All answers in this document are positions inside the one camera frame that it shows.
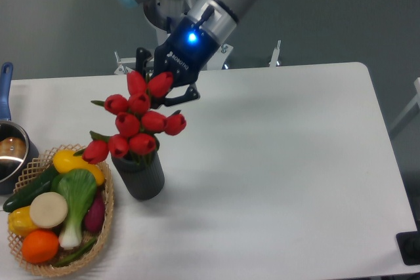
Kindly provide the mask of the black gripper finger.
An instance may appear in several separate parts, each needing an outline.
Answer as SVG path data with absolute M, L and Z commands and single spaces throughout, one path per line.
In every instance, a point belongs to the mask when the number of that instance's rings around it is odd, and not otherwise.
M 135 70 L 139 72 L 143 78 L 151 79 L 154 73 L 154 56 L 152 53 L 142 47 L 136 50 Z
M 163 96 L 161 98 L 152 97 L 151 108 L 153 110 L 156 110 L 161 106 L 171 107 L 198 99 L 200 99 L 200 93 L 198 92 L 197 86 L 194 83 L 187 87 L 183 95 L 176 96 L 173 98 L 170 98 L 168 96 Z

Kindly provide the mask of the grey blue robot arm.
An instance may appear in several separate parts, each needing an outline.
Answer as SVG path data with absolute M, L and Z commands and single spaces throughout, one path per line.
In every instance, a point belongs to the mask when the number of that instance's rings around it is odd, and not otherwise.
M 151 101 L 154 109 L 197 100 L 200 71 L 220 50 L 240 20 L 257 0 L 119 0 L 127 7 L 142 5 L 144 15 L 166 39 L 150 56 L 145 49 L 136 52 L 136 70 L 155 78 L 161 73 L 173 75 L 171 87 L 185 86 L 176 98 L 166 95 Z

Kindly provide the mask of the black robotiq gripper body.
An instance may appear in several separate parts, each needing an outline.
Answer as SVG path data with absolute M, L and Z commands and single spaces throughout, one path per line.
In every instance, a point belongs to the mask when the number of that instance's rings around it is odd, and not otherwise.
M 153 76 L 171 72 L 173 87 L 191 85 L 198 80 L 199 72 L 218 48 L 219 44 L 206 31 L 185 17 L 166 41 L 155 49 Z

